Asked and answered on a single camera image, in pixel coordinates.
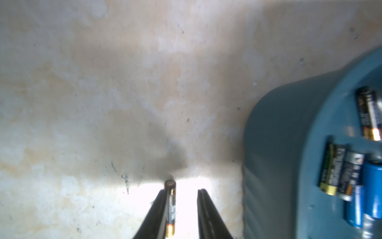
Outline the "teal plastic storage box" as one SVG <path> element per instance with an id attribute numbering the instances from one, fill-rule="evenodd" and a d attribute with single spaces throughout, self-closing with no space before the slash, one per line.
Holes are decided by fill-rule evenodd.
<path id="1" fill-rule="evenodd" d="M 244 133 L 245 238 L 363 238 L 345 221 L 343 200 L 318 187 L 329 140 L 382 157 L 382 143 L 362 136 L 355 92 L 363 86 L 382 94 L 381 48 L 278 87 L 256 104 Z"/>

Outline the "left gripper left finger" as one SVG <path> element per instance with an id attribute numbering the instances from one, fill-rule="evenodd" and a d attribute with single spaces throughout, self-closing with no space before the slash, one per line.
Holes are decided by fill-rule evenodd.
<path id="1" fill-rule="evenodd" d="M 169 206 L 168 189 L 159 191 L 133 239 L 164 239 Z"/>

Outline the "black gold AAA battery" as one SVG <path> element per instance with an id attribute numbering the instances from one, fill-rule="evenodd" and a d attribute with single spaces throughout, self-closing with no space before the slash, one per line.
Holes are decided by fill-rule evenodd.
<path id="1" fill-rule="evenodd" d="M 166 237 L 171 238 L 175 234 L 176 222 L 176 182 L 167 180 L 165 188 L 168 190 L 168 216 L 166 222 Z"/>

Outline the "blue AAA battery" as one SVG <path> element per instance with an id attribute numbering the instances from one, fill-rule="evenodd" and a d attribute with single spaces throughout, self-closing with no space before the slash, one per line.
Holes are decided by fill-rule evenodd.
<path id="1" fill-rule="evenodd" d="M 362 228 L 364 216 L 364 186 L 356 185 L 351 201 L 346 203 L 345 220 L 355 228 Z"/>

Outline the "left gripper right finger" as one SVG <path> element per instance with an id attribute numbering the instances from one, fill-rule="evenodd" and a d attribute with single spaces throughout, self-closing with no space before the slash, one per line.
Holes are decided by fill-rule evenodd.
<path id="1" fill-rule="evenodd" d="M 200 239 L 233 239 L 205 189 L 198 190 L 197 208 Z"/>

